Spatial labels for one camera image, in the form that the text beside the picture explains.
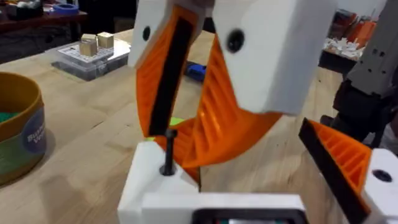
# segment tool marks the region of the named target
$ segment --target wooden tabletop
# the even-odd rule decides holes
[[[131,30],[116,34],[131,41]],[[189,60],[206,64],[213,34],[203,32]],[[91,82],[51,67],[40,54],[0,65],[41,87],[49,141],[45,159],[28,175],[0,188],[1,223],[118,223],[116,207],[138,142],[135,74],[123,67]],[[283,117],[251,150],[202,168],[205,192],[300,194],[312,224],[341,223],[341,211],[297,136],[303,117],[335,115],[341,75],[319,68],[302,114]],[[201,85],[184,77],[174,116],[191,118]]]
[[[81,22],[87,19],[87,13],[80,11],[79,14],[76,15],[48,14],[47,12],[44,12],[43,16],[40,17],[13,21],[7,17],[5,6],[0,6],[0,11],[2,12],[2,14],[0,14],[0,34],[28,27],[64,24],[67,22]]]

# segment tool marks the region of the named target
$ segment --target printed label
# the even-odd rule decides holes
[[[26,150],[33,153],[43,153],[47,147],[45,138],[44,109],[40,108],[26,122],[22,130],[22,144]]]

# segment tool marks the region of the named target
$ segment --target black screw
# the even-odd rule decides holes
[[[392,182],[392,177],[389,173],[384,170],[373,170],[372,174],[379,180],[383,182]]]
[[[177,137],[177,130],[168,129],[166,130],[165,136],[167,138],[166,145],[166,158],[164,165],[160,168],[160,173],[164,176],[174,175],[175,169],[173,166],[173,150],[174,150],[174,139]]]
[[[147,41],[149,39],[150,36],[150,27],[147,26],[145,27],[143,33],[142,33],[142,38],[144,39],[144,41]]]
[[[227,40],[227,49],[231,53],[236,53],[241,50],[244,43],[244,33],[240,29],[232,31]]]

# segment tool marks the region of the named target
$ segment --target small wooden block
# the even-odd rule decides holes
[[[103,48],[111,48],[113,47],[113,34],[102,32],[97,34],[98,36],[98,45]]]
[[[79,50],[81,55],[94,56],[97,54],[97,41],[96,40],[81,40],[79,43]]]
[[[83,34],[81,40],[96,40],[95,34]]]

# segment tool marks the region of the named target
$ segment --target clear plastic container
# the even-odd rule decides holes
[[[130,44],[119,39],[114,47],[98,47],[98,53],[92,57],[80,55],[79,42],[50,49],[45,53],[54,58],[52,66],[86,81],[94,80],[127,64]]]

